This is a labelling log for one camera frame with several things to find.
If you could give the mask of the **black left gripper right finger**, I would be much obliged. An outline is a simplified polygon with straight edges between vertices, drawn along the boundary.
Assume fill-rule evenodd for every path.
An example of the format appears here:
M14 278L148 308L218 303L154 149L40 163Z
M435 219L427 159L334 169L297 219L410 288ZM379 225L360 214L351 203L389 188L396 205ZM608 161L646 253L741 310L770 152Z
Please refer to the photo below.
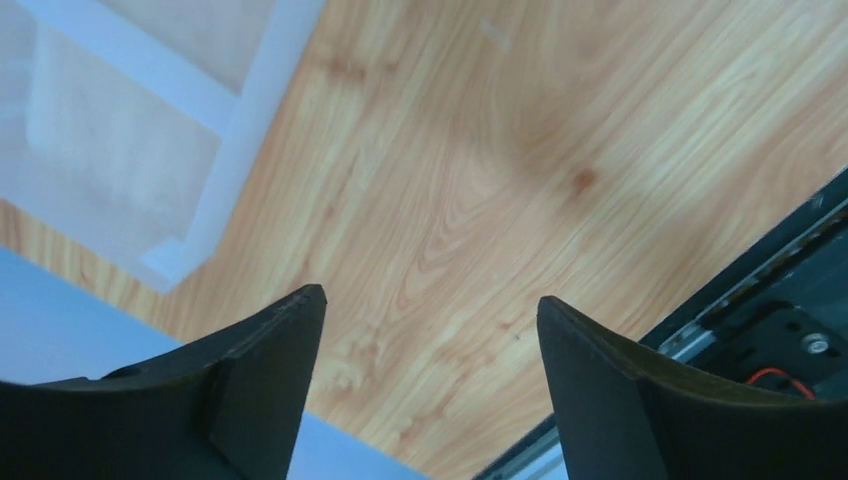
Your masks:
M572 479L843 479L847 404L672 360L557 297L537 332Z

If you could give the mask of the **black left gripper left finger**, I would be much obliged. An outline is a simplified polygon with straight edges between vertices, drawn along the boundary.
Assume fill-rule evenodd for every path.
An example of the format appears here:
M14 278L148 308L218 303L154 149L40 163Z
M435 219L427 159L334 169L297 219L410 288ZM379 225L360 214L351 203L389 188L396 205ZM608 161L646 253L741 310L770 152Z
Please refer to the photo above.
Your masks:
M1 385L5 479L283 479L327 298L308 284L99 379Z

